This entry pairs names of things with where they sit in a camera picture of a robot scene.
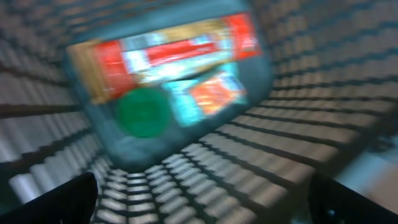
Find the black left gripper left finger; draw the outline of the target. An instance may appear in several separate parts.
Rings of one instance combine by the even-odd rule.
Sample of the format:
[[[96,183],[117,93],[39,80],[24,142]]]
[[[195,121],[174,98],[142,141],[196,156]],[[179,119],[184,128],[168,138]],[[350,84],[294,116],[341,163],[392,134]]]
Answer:
[[[86,172],[1,215],[1,224],[89,224],[97,198],[95,175]]]

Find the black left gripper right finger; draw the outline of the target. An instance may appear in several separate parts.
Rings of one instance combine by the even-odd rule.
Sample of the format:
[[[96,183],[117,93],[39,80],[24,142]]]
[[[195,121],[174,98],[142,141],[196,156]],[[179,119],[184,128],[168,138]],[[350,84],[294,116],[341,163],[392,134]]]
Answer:
[[[308,206],[315,224],[397,224],[397,214],[316,173],[308,189]]]

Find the green lid jar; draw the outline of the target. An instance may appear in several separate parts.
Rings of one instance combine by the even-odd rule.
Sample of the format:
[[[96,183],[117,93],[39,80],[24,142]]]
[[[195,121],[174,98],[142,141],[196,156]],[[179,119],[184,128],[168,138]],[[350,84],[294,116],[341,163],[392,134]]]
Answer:
[[[156,138],[172,119],[167,96],[156,88],[127,92],[116,102],[116,121],[127,134],[137,138]]]

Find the orange spaghetti pasta packet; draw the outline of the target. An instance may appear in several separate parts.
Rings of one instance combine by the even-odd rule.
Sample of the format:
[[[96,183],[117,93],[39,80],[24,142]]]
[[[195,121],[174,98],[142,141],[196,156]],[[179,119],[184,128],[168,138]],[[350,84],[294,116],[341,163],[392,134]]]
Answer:
[[[261,53],[246,13],[205,19],[121,39],[67,47],[93,103],[144,86],[188,78],[222,63]]]

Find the teal wet wipes packet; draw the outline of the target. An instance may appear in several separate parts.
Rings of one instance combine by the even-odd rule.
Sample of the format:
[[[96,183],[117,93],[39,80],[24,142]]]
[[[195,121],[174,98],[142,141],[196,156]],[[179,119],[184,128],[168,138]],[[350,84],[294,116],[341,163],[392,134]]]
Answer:
[[[189,90],[195,84],[199,84],[201,81],[204,81],[205,79],[214,75],[216,72],[233,73],[236,76],[236,78],[240,81],[238,64],[236,62],[230,62],[211,68],[210,70],[203,72],[191,79],[167,82],[162,85],[162,88],[165,91],[167,91],[170,95],[170,105],[172,107],[172,111],[174,112],[175,119],[178,121],[178,123],[181,126],[183,127],[193,126],[194,124],[197,124],[200,121],[203,121],[204,119],[219,114],[220,112],[226,110],[233,104],[245,105],[248,102],[246,97],[247,93],[246,93],[245,101],[239,100],[236,103],[232,103],[229,106],[227,106],[225,109],[218,112],[217,114],[210,116],[205,115],[202,112],[202,110],[199,108],[199,106],[195,103],[195,100],[193,99],[193,96],[190,94]]]

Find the orange Kleenex tissue pack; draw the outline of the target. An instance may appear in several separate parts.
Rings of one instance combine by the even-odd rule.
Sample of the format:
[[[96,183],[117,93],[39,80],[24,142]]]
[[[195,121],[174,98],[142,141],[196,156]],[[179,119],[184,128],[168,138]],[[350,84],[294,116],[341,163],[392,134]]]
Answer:
[[[239,100],[245,101],[246,90],[233,73],[216,72],[189,90],[202,112],[214,115]]]

